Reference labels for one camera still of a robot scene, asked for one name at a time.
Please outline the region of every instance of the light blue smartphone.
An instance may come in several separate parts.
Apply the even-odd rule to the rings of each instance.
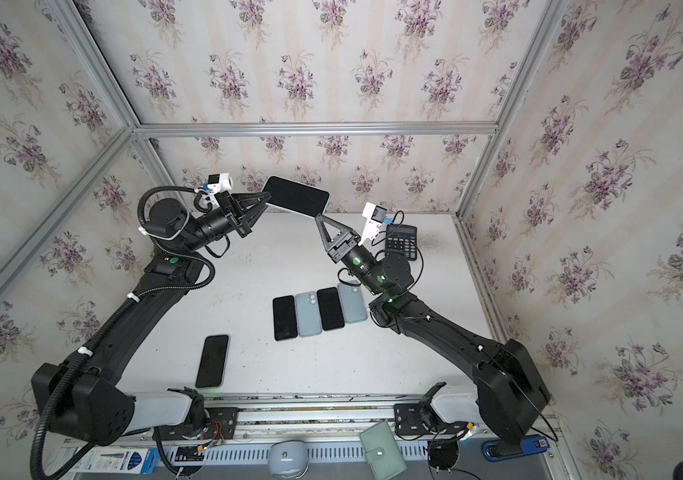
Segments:
[[[344,311],[344,321],[347,323],[362,322],[368,318],[368,309],[363,301],[362,286],[338,284],[341,310]]]
[[[323,332],[320,322],[320,308],[317,307],[317,292],[298,293],[296,299],[296,322],[298,336],[313,336]]]

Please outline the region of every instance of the light blue phone case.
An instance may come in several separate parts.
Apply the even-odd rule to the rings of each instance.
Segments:
[[[347,323],[362,322],[368,318],[368,309],[363,302],[362,286],[349,286],[344,283],[338,284],[341,310],[344,312],[344,321]]]
[[[320,309],[317,307],[317,292],[298,293],[296,299],[296,322],[298,336],[313,336],[323,332],[320,323]]]

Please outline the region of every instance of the black smartphone screen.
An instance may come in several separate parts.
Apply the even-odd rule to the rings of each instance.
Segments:
[[[296,300],[292,295],[272,299],[274,313],[274,339],[294,339],[298,336],[296,323]]]
[[[317,307],[323,330],[336,330],[344,326],[344,312],[341,310],[339,290],[332,286],[317,291]]]
[[[198,379],[194,386],[199,389],[221,386],[224,378],[224,364],[227,362],[229,335],[211,335],[205,339],[200,357]]]
[[[274,176],[267,179],[262,191],[272,194],[270,205],[312,218],[325,211],[330,197],[325,190]]]

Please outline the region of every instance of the smartphone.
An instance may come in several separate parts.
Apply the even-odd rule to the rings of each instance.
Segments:
[[[317,292],[305,292],[296,295],[296,319],[298,321],[298,336],[320,335],[323,332],[320,323],[320,309],[317,308]]]
[[[325,190],[274,175],[267,179],[262,191],[272,194],[268,204],[311,218],[325,212],[330,199],[330,194]]]
[[[362,322],[368,318],[368,309],[363,301],[362,285],[349,286],[339,283],[336,288],[339,291],[341,310],[344,312],[344,320],[347,323]]]
[[[344,311],[335,286],[317,291],[317,306],[320,309],[323,330],[336,330],[344,326]]]
[[[194,386],[199,389],[221,386],[224,379],[224,364],[227,362],[229,335],[211,335],[205,339],[198,368],[198,379]]]
[[[294,339],[298,336],[296,324],[296,301],[292,295],[279,296],[272,299],[272,313],[274,316],[274,339]]]

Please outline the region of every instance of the phone case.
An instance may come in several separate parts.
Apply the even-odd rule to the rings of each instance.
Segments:
[[[344,311],[344,321],[356,323],[367,320],[368,309],[363,301],[362,286],[349,286],[339,283],[336,287],[339,290],[339,300],[341,300],[341,310]]]
[[[295,299],[298,336],[313,336],[322,333],[320,309],[317,307],[317,292],[298,293]]]

